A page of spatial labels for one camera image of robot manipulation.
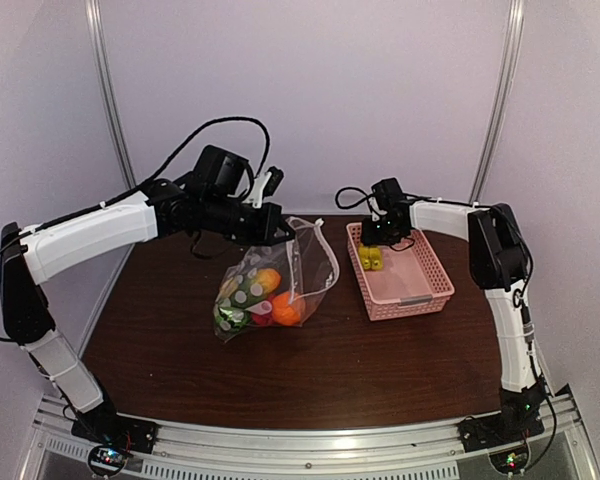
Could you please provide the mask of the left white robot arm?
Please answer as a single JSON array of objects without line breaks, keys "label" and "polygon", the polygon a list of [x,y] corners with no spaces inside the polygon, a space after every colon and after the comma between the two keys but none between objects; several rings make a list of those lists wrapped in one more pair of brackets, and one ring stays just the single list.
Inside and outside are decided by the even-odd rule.
[{"label": "left white robot arm", "polygon": [[236,244],[274,246],[294,237],[282,208],[269,202],[282,182],[277,167],[217,146],[203,148],[175,180],[155,172],[115,199],[65,217],[3,227],[0,240],[0,342],[24,350],[103,444],[117,442],[124,424],[108,394],[61,333],[44,285],[116,251],[164,239],[215,233]]}]

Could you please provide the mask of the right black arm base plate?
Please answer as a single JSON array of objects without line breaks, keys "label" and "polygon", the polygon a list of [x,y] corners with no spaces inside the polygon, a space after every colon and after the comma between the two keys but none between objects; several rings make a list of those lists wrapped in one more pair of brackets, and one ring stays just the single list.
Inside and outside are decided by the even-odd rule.
[{"label": "right black arm base plate", "polygon": [[532,419],[520,428],[508,427],[501,413],[484,417],[467,416],[457,424],[457,428],[467,453],[521,442],[523,438],[540,435],[545,431],[540,419]]}]

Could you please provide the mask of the red toy apple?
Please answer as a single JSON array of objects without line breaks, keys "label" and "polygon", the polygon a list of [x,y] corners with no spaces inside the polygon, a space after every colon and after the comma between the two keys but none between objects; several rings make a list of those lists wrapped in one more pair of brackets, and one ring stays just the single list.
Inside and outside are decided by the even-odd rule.
[{"label": "red toy apple", "polygon": [[251,322],[256,327],[268,327],[274,324],[273,316],[271,312],[266,313],[251,313]]}]

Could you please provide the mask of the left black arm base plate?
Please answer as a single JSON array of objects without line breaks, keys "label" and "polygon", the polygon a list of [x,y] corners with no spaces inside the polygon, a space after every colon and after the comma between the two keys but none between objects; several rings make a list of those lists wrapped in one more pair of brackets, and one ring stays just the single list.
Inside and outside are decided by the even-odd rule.
[{"label": "left black arm base plate", "polygon": [[123,451],[150,454],[155,445],[157,429],[158,425],[153,421],[95,409],[88,413],[78,413],[71,427],[71,434]]}]

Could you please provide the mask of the green toy watermelon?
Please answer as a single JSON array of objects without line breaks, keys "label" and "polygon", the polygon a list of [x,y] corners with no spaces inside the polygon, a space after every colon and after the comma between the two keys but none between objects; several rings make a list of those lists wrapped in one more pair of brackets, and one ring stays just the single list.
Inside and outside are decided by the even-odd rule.
[{"label": "green toy watermelon", "polygon": [[250,321],[250,314],[230,304],[217,304],[213,309],[215,326],[220,333],[237,333]]}]

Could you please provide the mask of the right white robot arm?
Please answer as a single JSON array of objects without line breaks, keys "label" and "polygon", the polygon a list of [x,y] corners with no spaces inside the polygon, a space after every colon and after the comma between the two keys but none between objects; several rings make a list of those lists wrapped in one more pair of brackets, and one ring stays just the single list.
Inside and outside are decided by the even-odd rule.
[{"label": "right white robot arm", "polygon": [[528,307],[534,263],[511,207],[412,195],[395,178],[374,184],[369,200],[371,217],[362,222],[366,245],[393,247],[415,229],[467,242],[470,275],[489,303],[500,349],[501,408],[492,430],[506,442],[529,431],[546,390]]}]

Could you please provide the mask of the yellow toy banana bunch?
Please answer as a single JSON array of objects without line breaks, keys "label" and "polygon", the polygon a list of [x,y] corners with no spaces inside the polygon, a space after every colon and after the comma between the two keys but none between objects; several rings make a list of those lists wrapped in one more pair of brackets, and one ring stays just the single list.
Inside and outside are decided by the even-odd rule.
[{"label": "yellow toy banana bunch", "polygon": [[377,246],[359,244],[358,256],[364,271],[381,271],[384,267],[383,254]]}]

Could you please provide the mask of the clear zip top bag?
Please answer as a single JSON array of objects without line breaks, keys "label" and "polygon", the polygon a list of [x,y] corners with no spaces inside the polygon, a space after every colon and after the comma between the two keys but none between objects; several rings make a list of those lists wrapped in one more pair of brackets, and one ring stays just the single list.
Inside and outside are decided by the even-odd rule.
[{"label": "clear zip top bag", "polygon": [[251,247],[227,269],[213,306],[214,333],[227,342],[249,330],[300,327],[340,278],[324,220],[291,217],[295,238]]}]

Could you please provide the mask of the pink perforated plastic basket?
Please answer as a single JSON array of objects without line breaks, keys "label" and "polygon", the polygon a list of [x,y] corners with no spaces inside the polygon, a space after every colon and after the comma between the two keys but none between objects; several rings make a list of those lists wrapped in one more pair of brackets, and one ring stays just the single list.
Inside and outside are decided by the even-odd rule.
[{"label": "pink perforated plastic basket", "polygon": [[398,248],[382,247],[382,268],[364,269],[359,255],[362,228],[346,225],[347,250],[371,321],[437,313],[455,294],[434,249],[420,230]]}]

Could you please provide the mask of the orange toy orange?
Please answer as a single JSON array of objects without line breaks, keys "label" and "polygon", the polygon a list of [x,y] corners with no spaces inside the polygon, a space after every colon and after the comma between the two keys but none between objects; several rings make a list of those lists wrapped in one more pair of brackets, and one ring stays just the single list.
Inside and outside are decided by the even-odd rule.
[{"label": "orange toy orange", "polygon": [[300,296],[291,295],[286,291],[274,297],[272,304],[272,318],[275,323],[283,326],[299,325],[305,314],[305,301]]}]

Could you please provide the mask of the green orange toy mango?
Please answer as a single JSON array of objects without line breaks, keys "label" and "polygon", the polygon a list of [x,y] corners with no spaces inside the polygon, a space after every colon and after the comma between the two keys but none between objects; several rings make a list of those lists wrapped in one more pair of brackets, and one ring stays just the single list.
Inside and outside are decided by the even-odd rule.
[{"label": "green orange toy mango", "polygon": [[230,276],[222,284],[218,299],[228,298],[238,305],[246,305],[266,298],[281,283],[280,273],[273,268],[252,268],[246,273]]}]

